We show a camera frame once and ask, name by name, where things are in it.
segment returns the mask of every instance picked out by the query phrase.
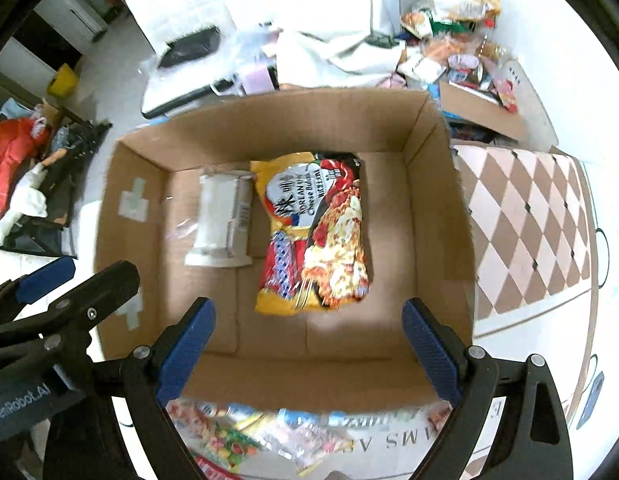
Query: open cardboard box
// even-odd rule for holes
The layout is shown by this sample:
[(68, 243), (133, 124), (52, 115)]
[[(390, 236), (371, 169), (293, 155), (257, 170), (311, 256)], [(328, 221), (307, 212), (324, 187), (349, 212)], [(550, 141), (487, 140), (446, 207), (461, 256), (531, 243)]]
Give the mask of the open cardboard box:
[[(269, 219), (257, 198), (249, 267), (186, 267), (194, 234), (169, 235), (197, 219), (203, 171), (300, 151), (354, 152), (363, 161), (369, 295), (337, 312), (263, 316), (254, 305)], [(139, 214), (128, 210), (132, 190)], [(139, 269), (142, 311), (136, 328), (125, 316), (99, 325), (106, 358), (151, 344), (195, 298), (214, 301), (216, 330), (184, 391), (200, 400), (350, 413), (428, 402), (435, 394), (401, 329), (401, 309), (415, 296), (471, 340), (469, 222), (445, 123), (425, 92), (275, 92), (128, 134), (110, 161), (96, 270), (117, 260)]]

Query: checkered pattern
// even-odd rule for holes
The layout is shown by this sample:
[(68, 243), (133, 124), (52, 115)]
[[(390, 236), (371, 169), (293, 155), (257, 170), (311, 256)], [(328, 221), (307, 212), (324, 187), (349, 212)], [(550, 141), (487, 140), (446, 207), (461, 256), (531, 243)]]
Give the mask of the checkered pattern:
[(568, 156), (458, 144), (478, 274), (476, 319), (590, 279), (585, 199)]

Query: screw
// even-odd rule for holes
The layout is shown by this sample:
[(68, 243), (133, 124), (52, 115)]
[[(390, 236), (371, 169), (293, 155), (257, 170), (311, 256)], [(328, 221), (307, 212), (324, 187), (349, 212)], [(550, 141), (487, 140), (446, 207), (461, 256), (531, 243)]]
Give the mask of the screw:
[(474, 357), (474, 359), (482, 359), (485, 357), (485, 351), (480, 346), (470, 346), (468, 353)]
[(150, 347), (145, 345), (137, 346), (132, 355), (137, 359), (145, 359), (145, 357), (150, 355)]
[(537, 366), (544, 366), (545, 359), (542, 355), (534, 354), (531, 356), (531, 363)]
[(45, 340), (45, 343), (43, 343), (43, 347), (46, 350), (53, 350), (59, 344), (61, 344), (61, 336), (58, 334), (54, 334), (54, 335), (49, 336), (49, 338)]

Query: red clothing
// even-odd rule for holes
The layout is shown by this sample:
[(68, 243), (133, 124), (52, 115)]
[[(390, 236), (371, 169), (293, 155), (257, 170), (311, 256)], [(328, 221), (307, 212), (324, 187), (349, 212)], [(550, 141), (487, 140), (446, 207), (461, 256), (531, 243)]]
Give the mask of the red clothing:
[(0, 122), (0, 218), (8, 208), (8, 193), (14, 172), (27, 157), (38, 154), (50, 135), (46, 128), (33, 138), (33, 126), (34, 120), (30, 118)]

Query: barcode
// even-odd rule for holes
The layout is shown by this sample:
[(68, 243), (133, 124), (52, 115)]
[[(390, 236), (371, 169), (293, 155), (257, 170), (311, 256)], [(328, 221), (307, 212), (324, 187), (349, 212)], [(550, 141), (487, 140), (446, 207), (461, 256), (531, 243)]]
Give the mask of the barcode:
[(250, 204), (238, 204), (238, 225), (236, 229), (247, 231), (250, 228)]

